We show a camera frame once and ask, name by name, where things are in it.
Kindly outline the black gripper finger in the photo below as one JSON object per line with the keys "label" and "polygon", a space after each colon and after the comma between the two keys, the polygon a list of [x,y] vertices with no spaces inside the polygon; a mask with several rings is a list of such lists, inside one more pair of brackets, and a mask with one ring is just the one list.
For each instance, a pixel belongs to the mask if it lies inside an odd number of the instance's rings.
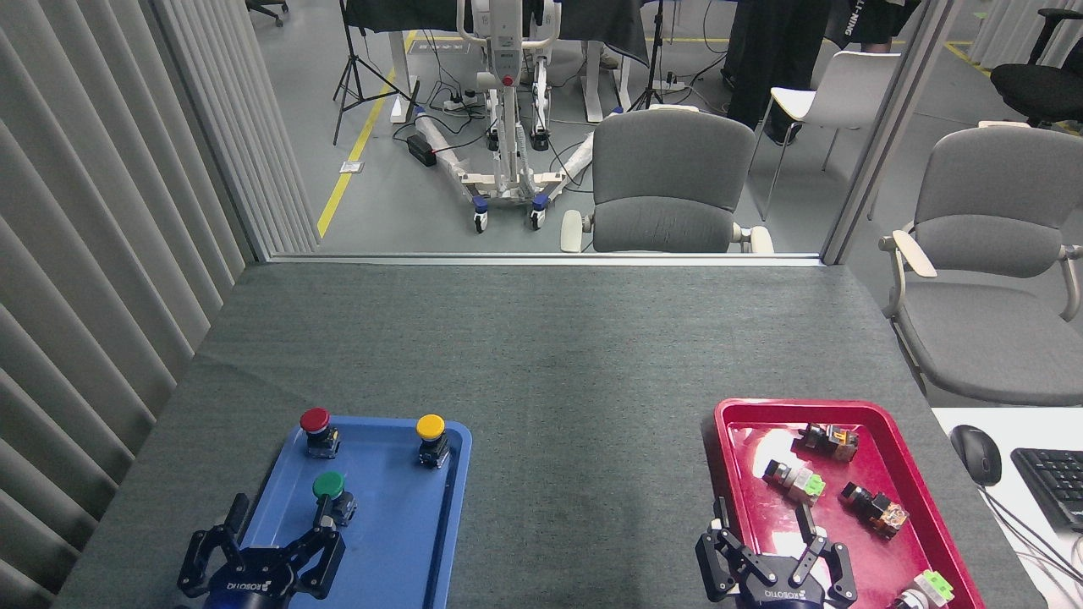
{"label": "black gripper finger", "polygon": [[293,572],[295,593],[306,593],[314,598],[325,599],[332,588],[332,582],[342,556],[344,540],[330,518],[331,497],[318,497],[313,523],[304,535],[288,544],[288,567]]}
{"label": "black gripper finger", "polygon": [[227,562],[225,569],[232,572],[244,572],[246,563],[237,537],[249,509],[247,494],[236,494],[224,523],[214,524],[210,529],[198,529],[190,537],[181,569],[178,575],[178,589],[186,596],[201,596],[208,592],[206,584],[206,565],[209,563],[213,550],[222,550]]}
{"label": "black gripper finger", "polygon": [[715,519],[701,535],[695,547],[706,596],[712,602],[723,601],[735,586],[740,604],[756,604],[751,582],[762,580],[761,556],[740,540],[728,524],[728,508],[723,497],[714,501]]}
{"label": "black gripper finger", "polygon": [[[785,576],[785,585],[796,589],[798,599],[813,601],[815,606],[828,602],[832,606],[852,606],[856,602],[854,570],[852,570],[849,550],[846,544],[828,540],[827,530],[817,527],[812,511],[808,505],[798,505],[795,509],[798,528],[805,542],[805,550],[797,563]],[[813,599],[811,586],[815,578],[810,575],[815,560],[822,558],[828,567],[831,585],[827,593],[819,594],[819,601]]]}

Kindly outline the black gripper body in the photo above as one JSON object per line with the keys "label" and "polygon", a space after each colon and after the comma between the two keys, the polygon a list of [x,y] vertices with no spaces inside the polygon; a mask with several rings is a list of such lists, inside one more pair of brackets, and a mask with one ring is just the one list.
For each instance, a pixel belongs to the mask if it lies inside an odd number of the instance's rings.
{"label": "black gripper body", "polygon": [[764,582],[743,563],[738,571],[739,608],[823,608],[825,593],[815,576],[808,575],[801,585],[793,584],[793,571],[800,565],[792,557],[759,557],[759,562],[775,574],[774,582]]}
{"label": "black gripper body", "polygon": [[245,548],[244,566],[225,563],[210,578],[205,608],[286,608],[293,599],[295,574],[283,548]]}

